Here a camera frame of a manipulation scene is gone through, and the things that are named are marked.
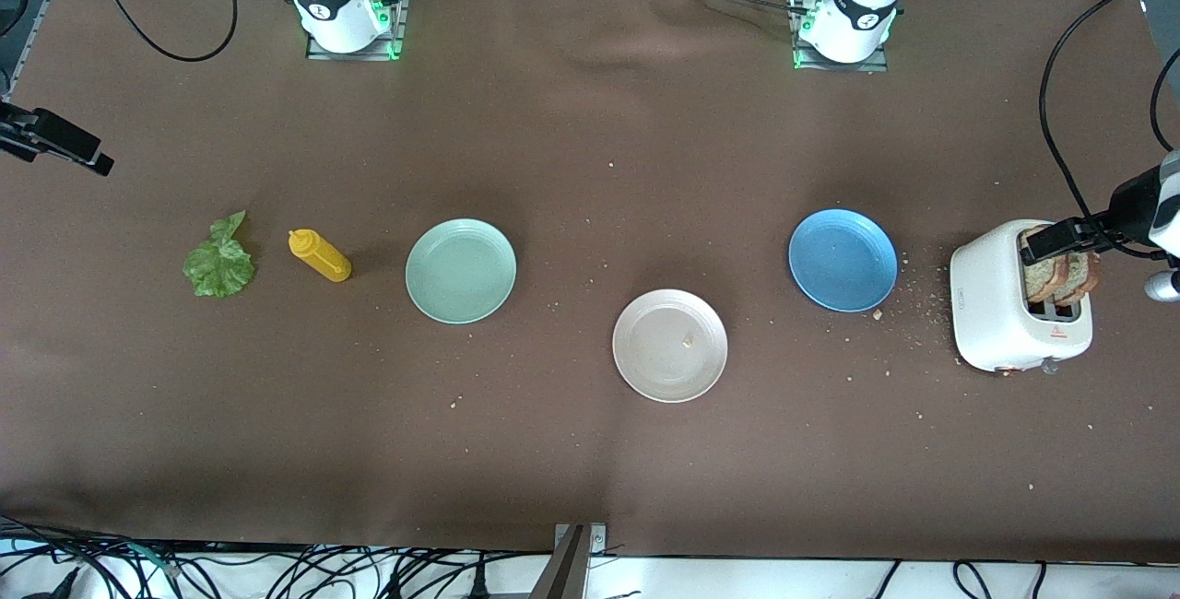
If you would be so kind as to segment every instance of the toast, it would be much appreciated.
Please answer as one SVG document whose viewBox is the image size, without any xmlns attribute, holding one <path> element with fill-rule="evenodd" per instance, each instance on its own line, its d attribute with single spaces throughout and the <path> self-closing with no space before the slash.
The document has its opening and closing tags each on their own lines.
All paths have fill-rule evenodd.
<svg viewBox="0 0 1180 599">
<path fill-rule="evenodd" d="M 1020 235 L 1021 249 L 1028 246 L 1027 238 L 1048 225 L 1037 225 Z M 1060 291 L 1069 281 L 1069 258 L 1058 255 L 1056 258 L 1042 259 L 1036 264 L 1024 266 L 1024 296 L 1029 302 L 1044 302 L 1051 294 Z"/>
<path fill-rule="evenodd" d="M 1069 255 L 1069 278 L 1053 294 L 1057 305 L 1074 305 L 1099 284 L 1101 262 L 1094 251 Z"/>
</svg>

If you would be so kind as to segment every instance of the green lettuce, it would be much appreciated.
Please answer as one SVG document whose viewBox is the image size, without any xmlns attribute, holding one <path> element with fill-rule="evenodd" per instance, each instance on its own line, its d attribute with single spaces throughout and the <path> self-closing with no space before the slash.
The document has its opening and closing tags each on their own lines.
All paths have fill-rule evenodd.
<svg viewBox="0 0 1180 599">
<path fill-rule="evenodd" d="M 192 292 L 198 297 L 228 297 L 254 279 L 250 255 L 234 238 L 243 218 L 244 210 L 214 222 L 208 241 L 184 259 L 184 276 L 192 281 Z"/>
</svg>

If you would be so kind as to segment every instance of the brown tablecloth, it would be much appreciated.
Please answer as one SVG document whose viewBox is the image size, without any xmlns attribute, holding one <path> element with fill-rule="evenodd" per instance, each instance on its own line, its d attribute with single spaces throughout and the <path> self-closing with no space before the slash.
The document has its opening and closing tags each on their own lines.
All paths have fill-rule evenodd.
<svg viewBox="0 0 1180 599">
<path fill-rule="evenodd" d="M 176 52 L 228 22 L 228 0 L 125 1 Z M 395 62 L 307 61 L 289 6 L 241 0 L 203 65 L 111 0 L 53 0 L 15 100 L 116 166 L 0 159 L 0 511 L 177 539 L 536 549 L 598 520 L 625 553 L 1180 561 L 1158 264 L 1106 259 L 1094 345 L 1054 377 L 961 364 L 945 302 L 961 243 L 1076 213 L 1036 90 L 1090 2 L 905 0 L 867 75 L 792 70 L 784 18 L 729 0 L 413 0 Z M 1096 209 L 1162 157 L 1159 65 L 1133 0 L 1061 58 L 1054 125 Z M 787 276 L 793 226 L 831 205 L 902 251 L 880 321 Z M 257 278 L 194 297 L 184 256 L 240 209 Z M 402 266 L 464 216 L 509 235 L 519 279 L 446 327 Z M 291 258 L 296 226 L 355 276 Z M 612 364 L 654 288 L 726 323 L 697 401 Z"/>
</svg>

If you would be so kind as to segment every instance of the bottle cap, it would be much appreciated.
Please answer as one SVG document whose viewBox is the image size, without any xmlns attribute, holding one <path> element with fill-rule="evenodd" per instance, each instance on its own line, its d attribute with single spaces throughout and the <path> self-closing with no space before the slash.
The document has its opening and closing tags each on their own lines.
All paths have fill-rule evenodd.
<svg viewBox="0 0 1180 599">
<path fill-rule="evenodd" d="M 291 254 L 300 258 L 315 251 L 316 241 L 315 230 L 290 230 L 287 233 L 287 246 L 290 246 Z"/>
</svg>

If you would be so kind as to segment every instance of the mustard bottle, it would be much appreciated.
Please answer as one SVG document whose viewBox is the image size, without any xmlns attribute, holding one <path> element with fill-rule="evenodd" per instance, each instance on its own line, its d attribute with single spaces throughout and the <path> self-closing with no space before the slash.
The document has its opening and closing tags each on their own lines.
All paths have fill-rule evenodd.
<svg viewBox="0 0 1180 599">
<path fill-rule="evenodd" d="M 290 246 L 291 254 L 296 258 L 310 264 L 328 281 L 340 283 L 353 272 L 353 264 L 345 258 L 345 255 L 340 254 L 336 246 L 332 246 L 324 238 L 321 238 L 315 230 L 290 230 L 287 246 Z"/>
</svg>

